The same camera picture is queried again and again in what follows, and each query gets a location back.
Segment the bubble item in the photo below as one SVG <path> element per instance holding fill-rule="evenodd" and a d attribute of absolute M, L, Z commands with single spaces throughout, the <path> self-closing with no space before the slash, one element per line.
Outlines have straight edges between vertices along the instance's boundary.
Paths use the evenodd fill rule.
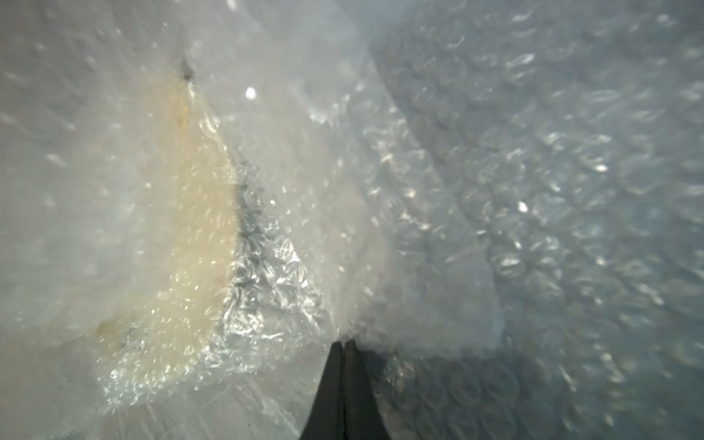
<path fill-rule="evenodd" d="M 502 308 L 475 229 L 371 58 L 406 2 L 1 5 L 1 436 L 295 438 L 329 345 L 459 359 Z M 167 279 L 152 115 L 193 83 L 238 173 L 216 336 L 120 397 L 96 332 Z"/>

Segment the cream dinner plate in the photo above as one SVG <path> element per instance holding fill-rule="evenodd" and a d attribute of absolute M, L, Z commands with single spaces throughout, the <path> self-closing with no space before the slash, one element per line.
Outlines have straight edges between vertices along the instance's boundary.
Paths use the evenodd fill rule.
<path fill-rule="evenodd" d="M 187 80 L 159 86 L 152 115 L 173 195 L 167 279 L 143 305 L 104 321 L 99 342 L 106 388 L 125 397 L 190 373 L 216 336 L 240 226 L 238 173 L 209 105 Z"/>

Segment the bubble wrap of yellow plate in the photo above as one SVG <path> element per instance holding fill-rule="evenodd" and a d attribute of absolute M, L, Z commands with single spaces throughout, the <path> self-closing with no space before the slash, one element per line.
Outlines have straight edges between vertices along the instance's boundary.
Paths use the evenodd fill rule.
<path fill-rule="evenodd" d="M 375 59 L 504 309 L 372 361 L 390 435 L 702 438 L 702 3 L 421 1 Z"/>

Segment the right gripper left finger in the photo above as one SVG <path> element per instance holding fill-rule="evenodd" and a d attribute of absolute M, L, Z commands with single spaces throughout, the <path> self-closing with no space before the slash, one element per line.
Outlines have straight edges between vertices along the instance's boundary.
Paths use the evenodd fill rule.
<path fill-rule="evenodd" d="M 300 440 L 345 439 L 344 349 L 335 342 L 328 353 L 313 406 Z"/>

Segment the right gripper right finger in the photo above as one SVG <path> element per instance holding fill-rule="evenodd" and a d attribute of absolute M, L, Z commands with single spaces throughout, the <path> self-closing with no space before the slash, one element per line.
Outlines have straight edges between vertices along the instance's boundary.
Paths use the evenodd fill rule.
<path fill-rule="evenodd" d="M 344 438 L 389 440 L 371 388 L 364 353 L 350 340 L 343 351 Z"/>

